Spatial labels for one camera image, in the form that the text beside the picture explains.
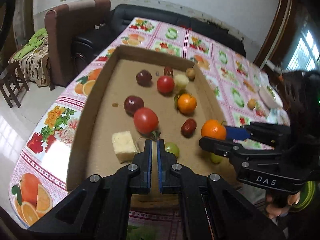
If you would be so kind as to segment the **person's right hand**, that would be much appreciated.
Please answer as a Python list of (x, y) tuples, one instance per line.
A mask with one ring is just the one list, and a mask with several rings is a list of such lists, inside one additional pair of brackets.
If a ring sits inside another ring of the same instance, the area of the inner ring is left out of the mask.
[(283, 214), (288, 213), (289, 209), (296, 205), (300, 200), (300, 192), (287, 196), (287, 204), (285, 207), (279, 207), (274, 204), (274, 197), (271, 194), (266, 195), (266, 213), (270, 219), (274, 219)]

